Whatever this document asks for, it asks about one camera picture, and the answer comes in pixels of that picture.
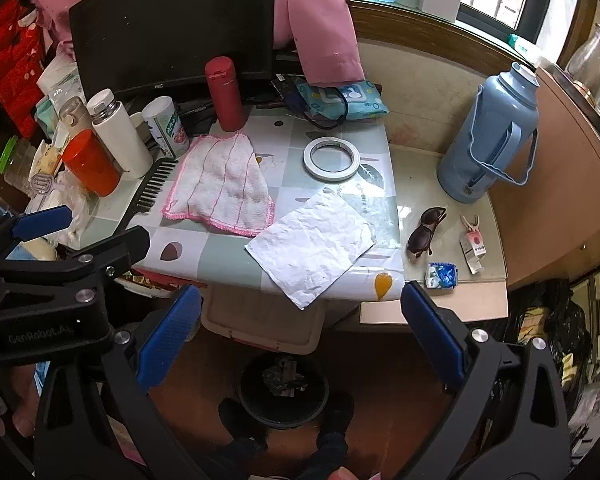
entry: roll of tape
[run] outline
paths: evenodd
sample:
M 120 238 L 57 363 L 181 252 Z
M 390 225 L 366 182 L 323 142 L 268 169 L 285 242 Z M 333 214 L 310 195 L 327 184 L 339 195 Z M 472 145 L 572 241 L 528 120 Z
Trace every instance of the roll of tape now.
M 336 146 L 337 148 L 345 150 L 351 157 L 351 165 L 342 171 L 325 171 L 318 168 L 313 162 L 312 156 L 316 150 L 325 146 Z M 315 178 L 319 178 L 325 182 L 339 182 L 352 177 L 356 173 L 360 166 L 360 152 L 348 140 L 338 139 L 337 137 L 321 137 L 320 139 L 312 140 L 312 142 L 308 144 L 304 149 L 302 160 L 304 161 L 306 170 Z

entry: window sill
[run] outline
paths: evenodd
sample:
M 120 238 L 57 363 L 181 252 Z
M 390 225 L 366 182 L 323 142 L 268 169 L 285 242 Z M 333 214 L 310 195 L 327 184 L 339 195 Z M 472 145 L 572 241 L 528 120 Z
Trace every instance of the window sill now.
M 506 71 L 515 61 L 533 69 L 507 43 L 466 23 L 450 23 L 401 4 L 373 0 L 352 0 L 349 9 L 360 39 L 427 52 L 484 75 Z

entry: black comb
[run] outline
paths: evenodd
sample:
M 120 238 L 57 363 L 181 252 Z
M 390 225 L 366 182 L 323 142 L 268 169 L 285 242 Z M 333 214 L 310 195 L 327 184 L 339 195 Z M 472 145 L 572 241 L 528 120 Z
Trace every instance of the black comb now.
M 136 213 L 146 213 L 152 208 L 162 186 L 177 165 L 178 161 L 175 158 L 168 157 L 159 158 L 154 162 L 140 186 L 136 189 L 122 220 L 116 230 L 113 231 L 113 234 L 117 235 L 124 231 Z

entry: desk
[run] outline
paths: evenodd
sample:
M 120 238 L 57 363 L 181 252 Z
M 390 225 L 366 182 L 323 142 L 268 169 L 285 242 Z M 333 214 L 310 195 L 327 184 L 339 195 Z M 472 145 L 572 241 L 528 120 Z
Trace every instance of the desk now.
M 402 251 L 394 174 L 382 122 L 348 121 L 340 128 L 324 132 L 317 131 L 305 120 L 285 115 L 283 110 L 254 110 L 242 130 L 250 138 L 256 157 L 260 159 L 269 194 L 276 203 L 275 221 L 327 186 L 372 225 L 375 245 L 321 297 L 355 302 L 400 298 L 404 285 Z M 224 134 L 217 123 L 210 133 L 231 135 Z M 304 169 L 304 148 L 315 138 L 323 136 L 348 140 L 360 151 L 362 166 L 346 182 L 325 184 Z M 337 162 L 345 155 L 339 150 L 332 150 L 323 156 Z M 244 249 L 249 238 L 226 234 L 189 219 L 172 221 L 162 216 L 160 210 L 175 175 L 176 171 L 161 190 L 151 211 L 137 214 L 130 223 L 130 226 L 143 226 L 151 237 L 146 258 L 135 268 L 194 282 L 224 283 L 281 293 Z M 98 201 L 94 218 L 82 236 L 83 246 L 112 234 L 138 185 L 138 182 L 121 182 L 111 195 Z M 177 259 L 168 260 L 163 255 L 165 247 L 170 244 L 179 244 Z M 392 285 L 379 298 L 375 280 L 381 273 L 391 277 Z
M 446 208 L 446 218 L 436 229 L 431 244 L 432 256 L 424 253 L 415 262 L 404 256 L 405 280 L 423 281 L 428 261 L 451 262 L 458 266 L 458 286 L 454 290 L 430 290 L 429 295 L 441 307 L 450 308 L 464 321 L 507 317 L 507 273 L 500 243 L 500 234 L 488 195 L 474 204 L 461 204 L 449 197 L 440 187 L 436 154 L 410 150 L 400 146 L 391 148 L 396 200 L 400 218 L 402 247 L 420 222 L 422 212 L 434 206 Z M 487 254 L 481 260 L 485 269 L 473 276 L 462 255 L 459 237 L 465 232 L 460 221 L 463 214 L 472 221 L 480 217 L 480 232 Z M 356 316 L 340 328 L 343 330 L 382 330 L 399 328 L 407 323 L 400 310 L 400 301 L 369 302 L 360 305 Z

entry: red thermos bottle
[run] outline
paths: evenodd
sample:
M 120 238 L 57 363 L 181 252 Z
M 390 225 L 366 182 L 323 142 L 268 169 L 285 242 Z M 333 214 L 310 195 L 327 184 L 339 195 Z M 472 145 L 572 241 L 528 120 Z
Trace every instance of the red thermos bottle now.
M 234 62 L 226 56 L 215 57 L 206 64 L 205 76 L 220 127 L 226 132 L 239 130 L 247 118 L 240 101 Z

